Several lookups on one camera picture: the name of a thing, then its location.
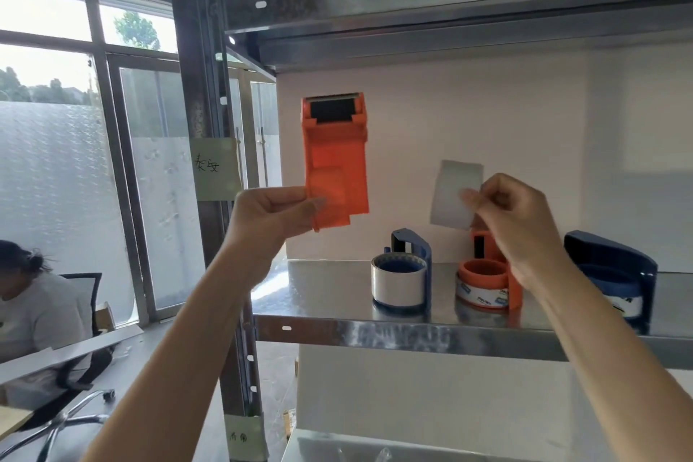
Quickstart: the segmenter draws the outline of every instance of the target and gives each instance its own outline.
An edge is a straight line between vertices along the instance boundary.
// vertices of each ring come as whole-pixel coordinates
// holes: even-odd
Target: person
[[[91,295],[51,273],[38,252],[0,240],[0,363],[91,338]],[[90,356],[71,371],[76,381]],[[35,411],[62,394],[54,366],[6,383],[0,402]]]
[[[548,314],[619,459],[693,460],[691,398],[572,263],[544,195],[497,174],[461,196]],[[303,187],[238,196],[217,256],[82,462],[193,458],[248,292],[323,204]]]

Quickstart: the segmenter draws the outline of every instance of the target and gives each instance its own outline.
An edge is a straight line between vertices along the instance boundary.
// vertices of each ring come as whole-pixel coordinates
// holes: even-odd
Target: shelf surface
[[[490,457],[456,449],[429,448],[404,442],[307,430],[294,430],[291,433],[282,462],[376,462],[384,448],[390,451],[394,462],[523,462],[519,458]]]
[[[373,304],[370,262],[275,262],[252,292],[257,339],[566,361],[530,293],[513,317],[474,309],[455,297],[456,270],[434,264],[430,316],[402,317]],[[665,367],[693,370],[693,275],[659,275],[650,335],[642,339]]]
[[[224,6],[234,53],[279,71],[693,26],[693,0],[224,0]]]

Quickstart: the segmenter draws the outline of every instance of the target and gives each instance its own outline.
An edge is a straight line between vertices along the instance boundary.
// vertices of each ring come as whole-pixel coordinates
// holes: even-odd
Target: black hair
[[[30,252],[12,241],[0,239],[0,270],[16,271],[17,269],[25,274],[51,271],[45,258],[37,250]]]

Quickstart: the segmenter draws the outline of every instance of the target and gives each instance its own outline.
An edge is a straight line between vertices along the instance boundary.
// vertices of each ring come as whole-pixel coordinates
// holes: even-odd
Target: hand
[[[237,248],[257,268],[254,284],[270,270],[272,259],[287,238],[312,228],[313,216],[325,198],[306,198],[304,187],[254,188],[236,197],[224,248]]]
[[[531,289],[537,268],[570,262],[546,196],[505,174],[496,174],[480,192],[460,192],[496,239],[518,282]]]

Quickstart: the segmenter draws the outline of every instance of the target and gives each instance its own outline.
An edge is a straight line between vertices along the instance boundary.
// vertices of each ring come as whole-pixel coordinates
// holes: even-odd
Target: yellow sticky note
[[[190,156],[198,201],[233,201],[243,189],[238,174],[236,140],[190,139]]]

